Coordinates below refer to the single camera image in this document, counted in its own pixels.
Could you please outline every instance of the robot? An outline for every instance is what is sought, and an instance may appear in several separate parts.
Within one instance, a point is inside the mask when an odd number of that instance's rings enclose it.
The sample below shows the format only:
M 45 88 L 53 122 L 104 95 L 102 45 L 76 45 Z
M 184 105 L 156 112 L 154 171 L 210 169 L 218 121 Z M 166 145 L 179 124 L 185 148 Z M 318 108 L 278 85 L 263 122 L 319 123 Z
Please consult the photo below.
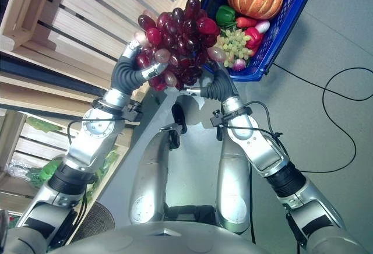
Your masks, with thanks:
M 211 84 L 182 91 L 221 102 L 221 111 L 215 111 L 211 118 L 223 140 L 216 212 L 209 206 L 166 205 L 168 153 L 179 147 L 180 137 L 187 130 L 182 109 L 175 105 L 175 122 L 154 136 L 138 166 L 129 208 L 132 225 L 63 246 L 77 216 L 73 208 L 122 132 L 124 120 L 140 119 L 140 105 L 130 99 L 132 92 L 167 67 L 157 63 L 133 70 L 139 48 L 136 40 L 127 45 L 114 68 L 111 88 L 85 113 L 82 129 L 62 164 L 41 187 L 16 228 L 7 236 L 1 229 L 0 252 L 42 254 L 54 249 L 55 254 L 267 253 L 238 235 L 249 227 L 250 164 L 276 192 L 297 242 L 307 253 L 368 253 L 276 140 L 255 130 L 258 124 L 250 116 L 251 110 L 217 62 L 213 63 Z

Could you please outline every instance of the wooden crate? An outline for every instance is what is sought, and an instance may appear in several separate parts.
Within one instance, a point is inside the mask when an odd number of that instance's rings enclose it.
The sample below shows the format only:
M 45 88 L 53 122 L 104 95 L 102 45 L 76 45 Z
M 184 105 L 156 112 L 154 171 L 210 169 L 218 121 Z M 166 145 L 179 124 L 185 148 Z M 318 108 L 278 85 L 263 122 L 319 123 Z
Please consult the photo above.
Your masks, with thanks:
M 9 0 L 0 26 L 0 49 L 62 75 L 107 89 L 116 60 L 132 40 L 133 33 L 140 29 L 138 16 L 145 9 L 159 14 L 176 6 L 184 6 L 185 2 Z M 23 81 L 26 85 L 22 80 L 5 78 L 5 75 L 0 77 L 0 82 L 66 97 L 66 90 L 56 88 L 56 91 L 50 91 L 43 86 L 29 84 L 27 79 Z M 146 83 L 135 92 L 136 99 L 141 100 L 148 88 Z M 44 99 L 44 94 L 38 93 L 38 100 L 45 101 L 44 105 L 41 103 L 40 109 L 48 105 L 50 98 L 45 95 Z M 78 98 L 82 101 L 91 99 L 91 96 Z

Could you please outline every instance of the carrot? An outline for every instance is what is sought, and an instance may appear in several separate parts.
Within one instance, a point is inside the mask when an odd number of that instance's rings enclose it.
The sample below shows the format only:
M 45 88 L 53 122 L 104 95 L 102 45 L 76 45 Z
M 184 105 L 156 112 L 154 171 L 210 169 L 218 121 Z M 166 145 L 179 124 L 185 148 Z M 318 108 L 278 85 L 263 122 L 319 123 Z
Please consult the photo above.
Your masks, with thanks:
M 238 17 L 235 21 L 236 21 L 238 28 L 254 27 L 258 22 L 255 19 L 251 19 L 247 17 Z

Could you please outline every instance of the leafy green vegetable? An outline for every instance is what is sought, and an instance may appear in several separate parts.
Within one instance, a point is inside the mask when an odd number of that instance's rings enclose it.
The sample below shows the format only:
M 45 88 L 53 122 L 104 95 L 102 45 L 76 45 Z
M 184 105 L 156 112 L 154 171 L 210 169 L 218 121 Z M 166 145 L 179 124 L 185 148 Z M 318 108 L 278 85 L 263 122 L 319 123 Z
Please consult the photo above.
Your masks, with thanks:
M 62 128 L 46 121 L 42 121 L 35 117 L 27 117 L 26 123 L 31 125 L 37 130 L 42 130 L 44 133 L 50 132 L 52 130 L 61 130 Z

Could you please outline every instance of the bunch of grapes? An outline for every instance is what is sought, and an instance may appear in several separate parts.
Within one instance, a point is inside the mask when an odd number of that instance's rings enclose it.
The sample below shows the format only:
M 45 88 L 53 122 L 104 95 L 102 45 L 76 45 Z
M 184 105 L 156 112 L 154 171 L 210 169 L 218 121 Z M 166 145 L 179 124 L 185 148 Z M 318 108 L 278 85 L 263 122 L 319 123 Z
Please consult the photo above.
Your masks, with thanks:
M 138 18 L 145 31 L 135 33 L 142 46 L 136 56 L 138 68 L 147 68 L 154 62 L 168 63 L 162 74 L 149 80 L 158 91 L 167 86 L 181 89 L 184 85 L 194 85 L 201 77 L 201 66 L 207 61 L 207 49 L 216 44 L 219 27 L 200 8 L 199 0 L 188 0 L 185 10 L 175 8 L 172 12 L 163 12 L 156 20 L 151 15 L 146 11 Z
M 247 61 L 252 54 L 252 50 L 245 48 L 245 45 L 251 37 L 246 36 L 245 32 L 241 29 L 235 31 L 226 30 L 224 33 L 226 36 L 218 37 L 216 44 L 216 46 L 222 49 L 227 55 L 224 66 L 226 68 L 232 68 L 236 59 L 244 59 Z

